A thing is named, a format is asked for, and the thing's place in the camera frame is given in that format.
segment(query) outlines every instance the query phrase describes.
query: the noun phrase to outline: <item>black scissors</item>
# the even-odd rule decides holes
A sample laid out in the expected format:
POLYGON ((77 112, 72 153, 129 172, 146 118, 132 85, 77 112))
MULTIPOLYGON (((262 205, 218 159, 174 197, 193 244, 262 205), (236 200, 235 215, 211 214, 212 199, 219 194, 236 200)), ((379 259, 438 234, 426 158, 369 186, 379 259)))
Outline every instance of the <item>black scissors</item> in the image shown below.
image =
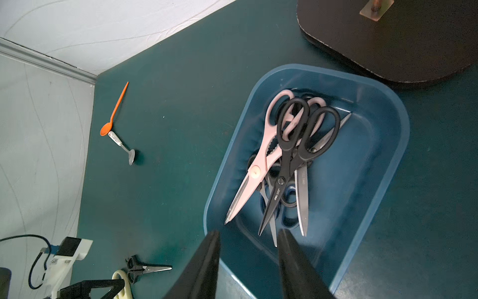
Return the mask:
POLYGON ((140 275, 171 270, 173 267, 166 265, 145 265, 138 262, 136 255, 131 256, 126 260, 126 267, 128 268, 128 280, 131 284, 134 284, 140 275))
POLYGON ((299 120, 294 131, 291 133, 292 136, 286 136, 288 141, 284 140, 284 136, 282 135, 282 127, 277 126, 277 140, 279 142, 279 146, 282 149, 282 165, 281 170, 279 171, 279 175, 274 183, 274 188, 271 192, 271 198, 267 203, 266 209, 264 211, 264 217, 262 218, 261 226, 259 228, 259 236, 264 231, 267 223, 271 220, 271 218, 275 214, 275 210, 279 205, 280 199, 282 198, 284 191, 287 187, 287 182, 291 180, 292 176, 294 175, 294 171, 302 166, 304 163, 308 161, 312 161, 318 156, 322 155, 326 150, 330 148, 332 143, 335 141, 337 137, 338 130, 340 128, 340 115, 338 114, 337 110, 331 108, 329 106, 320 107, 312 115, 310 114, 310 108, 307 102, 301 98, 294 98, 288 101, 281 110, 279 114, 279 120, 277 123, 282 123, 287 113, 287 110, 292 105, 299 104, 302 106, 304 112, 299 120), (310 139, 310 134, 314 129, 315 123, 317 122, 320 115, 324 113, 330 113, 335 118, 335 126, 330 139, 326 142, 326 144, 320 148, 316 152, 310 152, 306 146, 310 139))

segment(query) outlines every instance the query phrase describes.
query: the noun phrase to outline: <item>teal table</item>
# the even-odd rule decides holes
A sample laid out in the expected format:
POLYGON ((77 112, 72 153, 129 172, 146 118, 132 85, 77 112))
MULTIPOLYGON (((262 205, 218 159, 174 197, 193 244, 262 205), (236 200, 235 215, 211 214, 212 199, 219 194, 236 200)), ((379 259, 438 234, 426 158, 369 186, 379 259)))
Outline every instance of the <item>teal table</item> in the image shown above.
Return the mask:
MULTIPOLYGON (((72 283, 109 279, 138 254, 173 266, 133 286, 135 299, 161 298, 204 238, 206 199, 259 78, 288 63, 351 71, 301 36, 295 9, 237 0, 98 77, 78 227, 94 242, 72 283), (99 135, 127 81, 114 131, 139 150, 133 166, 99 135)), ((398 94, 408 149, 336 296, 476 298, 478 67, 398 94)))

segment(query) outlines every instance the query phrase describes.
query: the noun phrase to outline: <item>scissors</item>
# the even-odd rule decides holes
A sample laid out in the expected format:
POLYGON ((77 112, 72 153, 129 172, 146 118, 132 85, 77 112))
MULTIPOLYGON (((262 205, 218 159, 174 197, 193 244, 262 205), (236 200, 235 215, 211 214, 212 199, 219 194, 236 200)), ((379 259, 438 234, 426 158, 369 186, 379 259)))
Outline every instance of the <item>scissors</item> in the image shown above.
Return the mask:
MULTIPOLYGON (((340 121, 340 128, 348 121, 352 113, 350 112, 347 114, 341 121, 340 121)), ((312 146, 311 151, 314 153, 317 150, 321 149, 327 141, 330 139, 330 136, 332 135, 333 128, 325 134, 317 143, 312 146)), ((308 223, 309 223, 309 182, 308 182, 308 177, 307 177, 307 167, 309 166, 309 163, 305 163, 301 165, 298 169, 294 171, 294 183, 295 183, 295 198, 296 201, 294 202, 288 202, 285 200, 284 197, 281 197, 281 203, 283 206, 286 208, 295 208, 297 207, 297 216, 299 218, 299 226, 301 230, 302 236, 307 236, 307 228, 308 228, 308 223)), ((270 175, 269 173, 266 176, 267 183, 269 186, 273 186, 270 182, 270 175)))
MULTIPOLYGON (((256 158, 254 159, 251 166, 249 167, 247 171, 247 175, 244 177, 241 183, 241 186, 239 187, 239 190, 237 191, 232 201, 232 204, 226 215, 226 221, 224 222, 224 224, 227 224, 228 222, 230 222, 237 215, 237 213, 239 213, 242 207, 249 200, 250 196, 254 193, 257 186, 264 180, 272 164, 282 156, 282 149, 279 146, 275 147, 270 154, 267 154, 269 150, 269 145, 271 144, 272 140, 276 136, 278 130, 280 130, 282 133, 282 128, 284 127, 284 125, 287 122, 290 122, 287 128, 285 129, 286 135, 288 135, 288 133, 290 133, 296 127, 296 125, 298 124, 299 120, 302 117, 304 109, 301 109, 297 113, 297 115, 294 116, 291 113, 293 106, 287 105, 287 109, 281 110, 283 111, 282 119, 280 120, 280 122, 277 122, 281 124, 281 126, 279 126, 279 129, 277 129, 278 128, 277 124, 276 125, 271 124, 270 122, 271 111, 274 105, 277 103, 277 101, 283 96, 288 96, 290 99, 294 98, 294 94, 290 90, 285 89, 279 92, 274 97, 274 99, 272 99, 272 102, 269 104, 266 111, 266 117, 264 122, 264 135, 262 137, 261 147, 259 148, 259 152, 257 153, 256 158)), ((319 106, 321 107, 326 105, 325 101, 319 97, 312 98, 305 103, 307 106, 307 115, 309 113, 309 105, 312 105, 314 103, 319 104, 319 106)), ((319 120, 315 124, 314 128, 313 129, 311 128, 311 132, 309 133, 312 133, 312 134, 315 133, 315 131, 320 126, 323 118, 324 116, 322 115, 319 116, 319 120)))
MULTIPOLYGON (((248 167, 252 164, 252 161, 254 161, 256 156, 257 156, 256 154, 253 154, 252 156, 250 156, 249 161, 248 161, 248 167)), ((268 186, 271 186, 271 185, 269 185, 269 182, 270 182, 269 173, 267 173, 266 178, 264 180, 262 180, 261 183, 259 183, 259 185, 256 188, 256 191, 259 191, 259 193, 261 194, 261 196, 264 200, 264 203, 267 205, 267 203, 269 202, 269 197, 267 196, 267 193, 266 193, 266 187, 265 187, 266 181, 268 182, 267 183, 268 186)), ((271 218, 271 220, 269 221, 269 225, 271 227, 271 234, 272 234, 272 240, 274 242, 274 246, 277 247, 277 230, 276 230, 276 227, 275 227, 275 217, 271 218)))
POLYGON ((131 284, 134 284, 136 281, 138 281, 138 277, 140 275, 171 270, 173 268, 166 265, 153 266, 142 264, 138 262, 138 257, 136 255, 133 255, 126 260, 126 267, 128 268, 128 272, 126 274, 131 284))
MULTIPOLYGON (((281 164, 281 170, 279 171, 279 175, 277 179, 275 180, 274 187, 271 192, 271 198, 266 205, 266 209, 264 211, 264 217, 262 218, 261 226, 259 228, 259 236, 262 234, 264 231, 264 228, 266 224, 270 221, 270 219, 274 216, 275 210, 277 209, 277 206, 279 205, 279 199, 282 197, 284 194, 285 188, 286 188, 286 183, 292 178, 296 170, 298 170, 299 167, 305 166, 307 167, 307 162, 312 161, 318 156, 322 155, 325 151, 327 151, 332 143, 335 141, 335 138, 337 137, 338 130, 340 128, 340 115, 338 114, 337 110, 331 107, 320 107, 317 109, 312 115, 309 115, 310 113, 310 108, 308 103, 301 99, 301 98, 293 98, 290 101, 286 102, 284 107, 282 108, 280 114, 279 114, 279 120, 277 123, 283 123, 287 112, 290 110, 291 107, 293 107, 295 104, 299 104, 302 106, 301 111, 301 117, 298 123, 295 124, 294 128, 295 130, 291 133, 292 136, 284 136, 282 132, 282 128, 276 127, 277 129, 277 140, 278 140, 278 145, 279 148, 282 149, 282 164, 281 164), (318 123, 319 118, 322 115, 325 115, 325 113, 330 113, 334 116, 335 119, 335 125, 334 128, 330 134, 330 137, 328 140, 325 142, 325 144, 315 152, 310 152, 307 148, 306 145, 310 139, 310 136, 314 134, 313 130, 316 127, 316 124, 318 123), (302 139, 301 134, 302 134, 302 129, 305 127, 305 131, 303 133, 302 139)), ((296 176, 296 184, 299 184, 303 186, 303 184, 300 184, 300 182, 297 181, 297 178, 299 180, 301 179, 301 175, 306 172, 303 169, 301 169, 302 172, 299 174, 297 173, 296 176)), ((298 191, 299 194, 304 194, 308 193, 308 191, 298 191)))

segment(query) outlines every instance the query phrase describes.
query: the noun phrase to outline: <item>orange spoon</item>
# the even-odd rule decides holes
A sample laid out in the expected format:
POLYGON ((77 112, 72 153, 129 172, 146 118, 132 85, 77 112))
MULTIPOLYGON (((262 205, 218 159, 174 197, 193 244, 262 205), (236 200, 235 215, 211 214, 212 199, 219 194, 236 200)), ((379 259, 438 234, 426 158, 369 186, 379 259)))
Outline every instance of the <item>orange spoon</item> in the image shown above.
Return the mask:
POLYGON ((111 131, 111 128, 113 128, 113 117, 115 117, 116 110, 118 109, 118 106, 121 103, 121 100, 123 99, 124 93, 126 92, 126 87, 128 87, 129 82, 126 82, 126 85, 123 89, 123 92, 119 96, 118 102, 116 103, 115 110, 113 110, 113 113, 111 114, 111 118, 109 119, 109 122, 107 122, 103 128, 101 128, 101 131, 99 131, 99 134, 101 136, 106 136, 108 133, 111 131))

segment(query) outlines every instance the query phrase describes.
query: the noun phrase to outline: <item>spoon bowl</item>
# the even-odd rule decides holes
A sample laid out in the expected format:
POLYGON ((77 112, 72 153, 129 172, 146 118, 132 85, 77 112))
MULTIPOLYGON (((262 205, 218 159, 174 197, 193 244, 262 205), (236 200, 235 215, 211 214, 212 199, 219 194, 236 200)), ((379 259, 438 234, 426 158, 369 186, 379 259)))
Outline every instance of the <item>spoon bowl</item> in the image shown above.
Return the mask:
POLYGON ((99 131, 99 134, 101 136, 106 136, 108 135, 108 133, 111 131, 111 129, 113 128, 113 123, 112 122, 107 122, 103 128, 101 128, 101 131, 99 131))
POLYGON ((130 165, 133 165, 135 155, 136 155, 136 152, 134 151, 134 149, 128 151, 128 161, 129 161, 130 165))

